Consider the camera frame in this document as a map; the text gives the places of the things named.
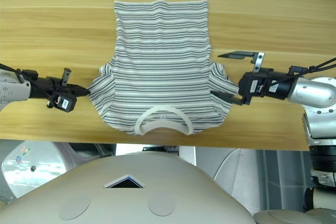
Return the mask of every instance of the robotic arm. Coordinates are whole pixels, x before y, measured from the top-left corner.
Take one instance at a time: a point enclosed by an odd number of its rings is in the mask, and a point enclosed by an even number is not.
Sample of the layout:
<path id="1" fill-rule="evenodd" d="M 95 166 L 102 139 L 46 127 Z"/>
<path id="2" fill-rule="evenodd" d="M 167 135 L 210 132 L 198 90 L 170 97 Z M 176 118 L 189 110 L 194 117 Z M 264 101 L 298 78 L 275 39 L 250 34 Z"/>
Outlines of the robotic arm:
<path id="1" fill-rule="evenodd" d="M 40 78 L 35 70 L 13 69 L 0 64 L 0 111 L 14 101 L 26 101 L 29 98 L 48 99 L 48 108 L 57 108 L 70 112 L 77 98 L 86 96 L 89 90 L 74 84 L 68 84 L 71 70 L 65 68 L 62 78 Z"/>
<path id="2" fill-rule="evenodd" d="M 304 74 L 324 71 L 336 67 L 328 65 L 336 58 L 309 68 L 291 66 L 288 73 L 262 68 L 263 52 L 235 51 L 219 57 L 244 59 L 252 57 L 252 72 L 247 72 L 239 81 L 241 99 L 217 91 L 212 94 L 229 103 L 250 104 L 252 97 L 288 99 L 301 104 L 305 113 L 302 117 L 312 159 L 312 180 L 319 186 L 336 187 L 336 79 L 319 77 L 308 80 Z"/>

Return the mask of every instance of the black cable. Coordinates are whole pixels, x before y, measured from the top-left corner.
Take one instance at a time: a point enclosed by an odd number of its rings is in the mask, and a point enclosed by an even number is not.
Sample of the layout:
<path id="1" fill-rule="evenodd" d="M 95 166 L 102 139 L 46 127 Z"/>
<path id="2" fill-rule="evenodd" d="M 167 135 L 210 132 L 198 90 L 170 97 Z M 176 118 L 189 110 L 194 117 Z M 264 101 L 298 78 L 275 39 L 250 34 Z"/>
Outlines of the black cable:
<path id="1" fill-rule="evenodd" d="M 270 86 L 274 86 L 274 85 L 277 85 L 277 84 L 285 82 L 285 81 L 296 79 L 296 78 L 298 78 L 300 76 L 303 76 L 305 74 L 308 74 L 308 73 L 321 72 L 321 71 L 325 71 L 325 70 L 329 70 L 329 69 L 335 68 L 336 67 L 336 63 L 322 68 L 323 66 L 325 66 L 327 64 L 330 64 L 330 63 L 332 63 L 334 61 L 336 61 L 336 57 L 332 58 L 330 60 L 327 60 L 327 61 L 325 61 L 325 62 L 323 62 L 323 63 L 321 63 L 321 64 L 319 64 L 317 66 L 310 66 L 307 70 L 305 70 L 305 71 L 303 71 L 301 73 L 293 74 L 292 76 L 288 76 L 287 78 L 284 78 L 284 79 L 279 80 L 277 82 L 271 83 Z"/>

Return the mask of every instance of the vent grille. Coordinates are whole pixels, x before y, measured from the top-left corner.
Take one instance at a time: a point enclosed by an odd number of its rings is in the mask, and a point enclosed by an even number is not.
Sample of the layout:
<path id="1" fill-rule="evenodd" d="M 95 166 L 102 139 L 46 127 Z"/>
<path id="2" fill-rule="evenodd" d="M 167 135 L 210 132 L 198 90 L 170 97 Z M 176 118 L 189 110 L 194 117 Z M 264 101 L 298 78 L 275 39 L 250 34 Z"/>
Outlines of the vent grille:
<path id="1" fill-rule="evenodd" d="M 134 183 L 132 180 L 126 179 L 123 182 L 111 186 L 110 188 L 141 188 L 141 187 L 136 183 Z"/>
<path id="2" fill-rule="evenodd" d="M 144 188 L 144 183 L 127 174 L 104 185 L 105 188 Z"/>

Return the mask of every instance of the wood grain surface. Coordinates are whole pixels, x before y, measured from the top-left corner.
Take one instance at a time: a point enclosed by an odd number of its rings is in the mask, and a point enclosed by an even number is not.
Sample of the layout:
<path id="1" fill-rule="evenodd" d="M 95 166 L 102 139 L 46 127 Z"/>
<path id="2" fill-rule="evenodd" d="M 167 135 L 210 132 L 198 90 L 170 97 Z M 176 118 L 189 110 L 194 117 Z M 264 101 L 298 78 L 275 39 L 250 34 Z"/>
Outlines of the wood grain surface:
<path id="1" fill-rule="evenodd" d="M 113 56 L 114 1 L 0 0 L 1 63 L 37 70 L 42 77 L 60 77 L 67 67 L 72 70 L 69 82 L 87 87 Z M 217 59 L 218 54 L 264 51 L 264 67 L 283 72 L 291 65 L 317 65 L 334 57 L 336 0 L 208 1 L 212 59 L 225 64 L 236 83 L 252 64 Z M 335 77 L 336 71 L 323 75 Z M 300 105 L 254 98 L 250 106 L 234 106 L 222 126 L 201 134 L 157 129 L 130 136 L 105 125 L 87 97 L 79 98 L 69 114 L 47 109 L 45 100 L 31 99 L 0 113 L 0 138 L 306 150 L 302 114 Z"/>

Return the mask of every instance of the striped t-shirt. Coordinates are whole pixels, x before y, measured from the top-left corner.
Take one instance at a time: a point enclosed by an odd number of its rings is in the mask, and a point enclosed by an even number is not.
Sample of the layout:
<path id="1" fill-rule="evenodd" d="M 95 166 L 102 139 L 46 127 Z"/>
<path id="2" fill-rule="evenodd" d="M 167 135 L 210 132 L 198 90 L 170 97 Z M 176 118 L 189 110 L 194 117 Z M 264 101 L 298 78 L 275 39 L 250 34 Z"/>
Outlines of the striped t-shirt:
<path id="1" fill-rule="evenodd" d="M 103 121 L 141 135 L 157 127 L 194 134 L 221 125 L 231 104 L 210 91 L 236 94 L 238 87 L 209 60 L 207 1 L 116 1 L 114 11 L 114 57 L 89 88 Z"/>

